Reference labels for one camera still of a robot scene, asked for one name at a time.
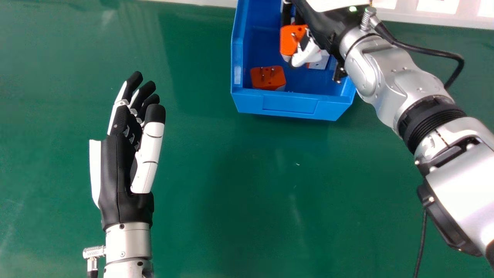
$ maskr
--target green table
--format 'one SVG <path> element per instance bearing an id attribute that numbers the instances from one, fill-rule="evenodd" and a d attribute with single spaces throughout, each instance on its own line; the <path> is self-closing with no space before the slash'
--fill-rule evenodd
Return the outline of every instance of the green table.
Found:
<path id="1" fill-rule="evenodd" d="M 0 2 L 0 277 L 85 277 L 82 249 L 104 243 L 88 140 L 104 138 L 134 70 L 167 108 L 153 187 L 157 278 L 411 277 L 421 176 L 403 142 L 358 98 L 337 122 L 237 113 L 233 18 L 154 2 Z M 463 54 L 451 95 L 494 129 L 492 31 L 389 29 Z M 413 56 L 442 80 L 454 68 Z M 427 235 L 420 277 L 492 276 L 432 225 Z"/>

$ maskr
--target orange plug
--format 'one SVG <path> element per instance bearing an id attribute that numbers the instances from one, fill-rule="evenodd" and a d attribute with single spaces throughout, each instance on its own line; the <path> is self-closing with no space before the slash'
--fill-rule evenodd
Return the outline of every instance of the orange plug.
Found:
<path id="1" fill-rule="evenodd" d="M 287 80 L 282 66 L 257 67 L 250 70 L 252 87 L 268 91 L 283 91 Z"/>
<path id="2" fill-rule="evenodd" d="M 285 25 L 280 30 L 280 53 L 283 59 L 288 62 L 295 52 L 300 40 L 307 33 L 307 24 Z"/>

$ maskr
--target screw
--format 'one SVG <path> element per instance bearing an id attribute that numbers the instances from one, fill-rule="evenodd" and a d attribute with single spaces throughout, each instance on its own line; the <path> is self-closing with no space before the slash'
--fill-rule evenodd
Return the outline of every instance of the screw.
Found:
<path id="1" fill-rule="evenodd" d="M 371 17 L 375 16 L 377 9 L 374 7 L 367 7 L 364 12 L 364 17 L 360 23 L 360 30 L 367 32 L 371 29 Z"/>

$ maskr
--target robotic hand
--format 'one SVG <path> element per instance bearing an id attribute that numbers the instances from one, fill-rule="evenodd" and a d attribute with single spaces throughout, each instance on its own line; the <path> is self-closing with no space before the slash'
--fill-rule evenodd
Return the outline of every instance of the robotic hand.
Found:
<path id="1" fill-rule="evenodd" d="M 89 141 L 92 198 L 106 233 L 106 245 L 82 252 L 90 278 L 98 277 L 100 257 L 106 257 L 105 278 L 153 277 L 151 186 L 165 131 L 165 108 L 153 94 L 154 82 L 136 90 L 142 80 L 136 71 L 123 83 L 106 138 Z"/>
<path id="2" fill-rule="evenodd" d="M 468 117 L 447 92 L 463 68 L 462 57 L 398 41 L 376 17 L 369 0 L 292 4 L 313 41 L 344 65 L 337 70 L 350 77 L 358 95 L 414 154 L 424 176 L 419 199 L 446 243 L 460 252 L 485 256 L 494 268 L 494 135 Z M 406 50 L 452 58 L 458 67 L 443 85 L 419 69 Z M 291 66 L 302 65 L 304 57 L 310 55 L 299 53 Z"/>

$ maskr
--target black cable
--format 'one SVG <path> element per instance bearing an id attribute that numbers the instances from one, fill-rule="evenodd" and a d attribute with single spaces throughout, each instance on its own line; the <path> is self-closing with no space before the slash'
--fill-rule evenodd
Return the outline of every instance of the black cable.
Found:
<path id="1" fill-rule="evenodd" d="M 450 78 L 446 83 L 444 84 L 445 89 L 449 89 L 453 82 L 456 80 L 458 75 L 460 75 L 461 71 L 463 70 L 463 67 L 465 66 L 465 60 L 460 54 L 452 53 L 452 52 L 447 52 L 447 51 L 440 51 L 440 50 L 434 50 L 434 49 L 429 49 L 429 48 L 423 48 L 423 47 L 418 47 L 418 46 L 412 46 L 408 45 L 406 43 L 403 43 L 399 40 L 397 40 L 391 32 L 386 28 L 384 23 L 380 22 L 375 28 L 375 31 L 380 34 L 385 40 L 387 40 L 390 44 L 393 44 L 395 46 L 398 46 L 400 48 L 403 48 L 408 51 L 413 51 L 421 54 L 426 54 L 430 56 L 437 56 L 437 57 L 443 57 L 443 58 L 448 58 L 448 59 L 453 59 L 458 62 L 458 65 L 456 69 L 453 71 L 451 74 Z"/>
<path id="2" fill-rule="evenodd" d="M 418 249 L 417 262 L 415 263 L 415 271 L 413 272 L 413 278 L 418 277 L 418 270 L 420 269 L 420 263 L 422 262 L 422 255 L 424 254 L 426 228 L 427 228 L 427 211 L 424 209 L 423 219 L 422 219 L 422 235 L 420 236 L 420 247 Z"/>

